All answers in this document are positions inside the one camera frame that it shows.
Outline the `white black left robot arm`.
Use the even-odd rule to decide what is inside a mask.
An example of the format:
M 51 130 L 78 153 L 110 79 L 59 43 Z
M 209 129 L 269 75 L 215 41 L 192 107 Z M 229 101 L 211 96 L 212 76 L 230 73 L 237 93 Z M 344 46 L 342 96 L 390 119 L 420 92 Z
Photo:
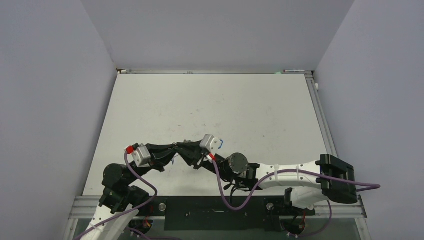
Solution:
M 151 170 L 163 172 L 177 154 L 177 145 L 134 144 L 124 150 L 124 164 L 103 171 L 104 190 L 85 231 L 76 240 L 117 240 L 136 215 L 148 211 L 158 189 L 143 179 Z

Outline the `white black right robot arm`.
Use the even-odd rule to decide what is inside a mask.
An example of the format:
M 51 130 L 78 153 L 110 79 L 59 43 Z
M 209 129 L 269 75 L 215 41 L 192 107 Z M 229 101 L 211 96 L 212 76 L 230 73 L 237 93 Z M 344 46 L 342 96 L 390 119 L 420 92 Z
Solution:
M 222 141 L 209 136 L 197 142 L 174 143 L 173 151 L 194 169 L 204 168 L 217 177 L 224 204 L 233 211 L 243 209 L 255 191 L 284 188 L 283 209 L 295 214 L 300 209 L 312 209 L 321 201 L 338 204 L 355 204 L 358 201 L 354 167 L 330 154 L 319 160 L 292 165 L 251 163 L 247 157 L 235 152 L 228 157 L 218 154 Z M 224 195 L 223 183 L 248 192 L 240 206 L 231 205 Z

